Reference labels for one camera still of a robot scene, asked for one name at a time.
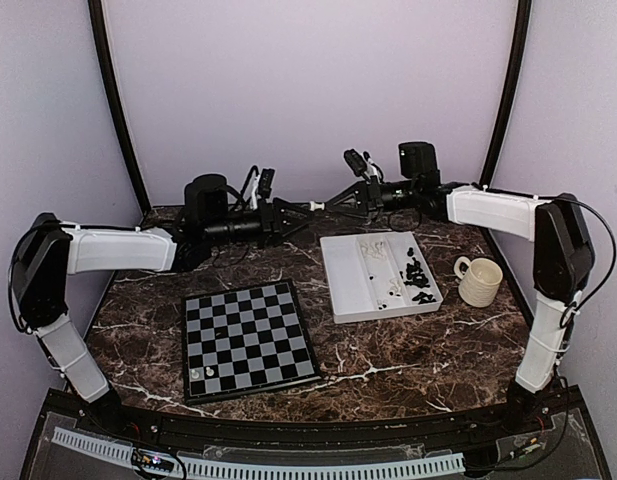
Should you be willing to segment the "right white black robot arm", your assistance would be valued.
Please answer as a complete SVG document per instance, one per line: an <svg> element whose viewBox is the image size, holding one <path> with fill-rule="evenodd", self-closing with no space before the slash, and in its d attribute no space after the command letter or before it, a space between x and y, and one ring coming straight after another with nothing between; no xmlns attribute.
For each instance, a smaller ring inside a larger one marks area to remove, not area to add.
<svg viewBox="0 0 617 480"><path fill-rule="evenodd" d="M388 182L369 154L345 151L343 158L358 180L329 199L326 209L367 217L413 208L431 219L482 227L532 242L537 304L515 383L532 394L543 390L565 354L571 322L592 297L585 290L595 263L584 219L589 206L567 193L539 196L476 183L445 183L435 148L427 142L402 143L398 153L403 178Z"/></svg>

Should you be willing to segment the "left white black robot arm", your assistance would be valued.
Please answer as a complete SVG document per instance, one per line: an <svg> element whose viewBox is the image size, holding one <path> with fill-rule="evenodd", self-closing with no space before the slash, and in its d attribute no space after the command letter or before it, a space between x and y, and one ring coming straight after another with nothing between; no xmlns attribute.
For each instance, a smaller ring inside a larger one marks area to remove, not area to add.
<svg viewBox="0 0 617 480"><path fill-rule="evenodd" d="M52 213L36 217L16 244L8 272L8 304L16 329L32 334L108 436L129 427L128 412L69 317L68 276L91 271L187 272L229 243L275 245L305 228L310 207L271 197L274 172L256 175L250 195L211 173L184 188L177 216L152 228L83 225Z"/></svg>

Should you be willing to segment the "black grey chessboard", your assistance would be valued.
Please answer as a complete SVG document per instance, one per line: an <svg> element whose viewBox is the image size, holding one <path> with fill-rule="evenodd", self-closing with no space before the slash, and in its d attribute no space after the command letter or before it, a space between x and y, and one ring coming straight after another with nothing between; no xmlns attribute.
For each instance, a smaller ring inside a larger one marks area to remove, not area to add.
<svg viewBox="0 0 617 480"><path fill-rule="evenodd" d="M290 279L182 299L183 396L189 405L322 378ZM215 374L206 377L204 369ZM193 379L195 369L200 378Z"/></svg>

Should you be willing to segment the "white plastic compartment tray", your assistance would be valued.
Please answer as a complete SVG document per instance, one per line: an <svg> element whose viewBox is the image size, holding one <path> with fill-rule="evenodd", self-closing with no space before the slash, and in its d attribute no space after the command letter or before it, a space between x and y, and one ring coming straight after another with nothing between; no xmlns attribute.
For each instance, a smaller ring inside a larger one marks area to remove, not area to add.
<svg viewBox="0 0 617 480"><path fill-rule="evenodd" d="M410 232L328 236L320 246L337 324L426 314L443 302Z"/></svg>

